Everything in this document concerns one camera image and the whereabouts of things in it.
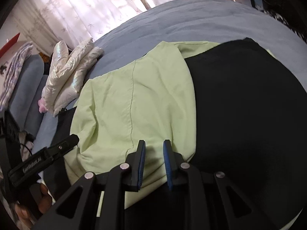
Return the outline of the left hand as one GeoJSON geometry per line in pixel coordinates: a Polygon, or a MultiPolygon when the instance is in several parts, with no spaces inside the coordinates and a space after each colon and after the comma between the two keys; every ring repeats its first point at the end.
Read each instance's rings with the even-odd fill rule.
{"type": "Polygon", "coordinates": [[[40,214],[45,214],[52,206],[53,198],[49,194],[49,190],[44,183],[40,183],[40,192],[41,195],[38,202],[32,197],[31,193],[29,194],[30,198],[22,201],[18,201],[15,204],[15,212],[19,220],[28,228],[31,229],[34,225],[34,216],[36,212],[40,214]]]}

